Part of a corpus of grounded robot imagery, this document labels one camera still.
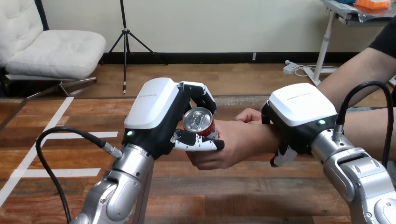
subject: robotic arm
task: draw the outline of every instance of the robotic arm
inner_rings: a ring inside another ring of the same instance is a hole
[[[396,192],[386,168],[345,138],[336,117],[332,103],[310,84],[273,92],[262,107],[262,122],[272,121],[284,142],[271,165],[312,154],[347,202],[354,224],[396,224]]]
[[[88,192],[83,209],[72,224],[123,224],[133,214],[142,180],[153,162],[172,149],[221,150],[224,142],[176,130],[190,100],[216,112],[215,101],[202,83],[174,83],[156,78],[144,84],[127,118],[123,148],[108,143],[103,149],[115,157],[110,170]]]

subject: robotic thumb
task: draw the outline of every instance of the robotic thumb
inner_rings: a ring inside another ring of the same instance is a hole
[[[292,161],[296,156],[297,152],[286,143],[283,143],[279,146],[274,157],[269,162],[272,167],[280,167]]]

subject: power strip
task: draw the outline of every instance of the power strip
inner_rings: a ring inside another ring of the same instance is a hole
[[[283,68],[283,72],[290,75],[293,74],[298,68],[299,67],[297,64],[291,62]]]

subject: white desk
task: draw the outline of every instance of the white desk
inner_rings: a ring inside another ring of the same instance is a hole
[[[366,26],[366,27],[378,27],[385,26],[388,21],[391,20],[385,19],[376,21],[365,21],[360,22],[358,17],[359,10],[353,6],[339,3],[335,0],[321,0],[323,4],[326,6],[326,13],[330,15],[329,23],[327,24],[327,30],[325,36],[323,38],[322,47],[320,48],[318,62],[316,64],[315,71],[312,71],[311,68],[303,68],[304,72],[310,78],[310,80],[317,86],[320,84],[319,76],[320,74],[325,73],[333,73],[337,69],[322,69],[323,61],[325,59],[325,55],[327,52],[327,48],[329,46],[330,36],[332,33],[333,21],[336,19],[340,21],[342,24],[346,26]],[[395,85],[396,81],[394,78],[390,80],[390,82]]]

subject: cushion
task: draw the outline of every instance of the cushion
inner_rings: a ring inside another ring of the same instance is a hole
[[[34,0],[0,0],[0,67],[42,32]]]
[[[100,34],[79,30],[43,31],[26,49],[6,64],[10,74],[83,79],[96,68],[106,40]]]

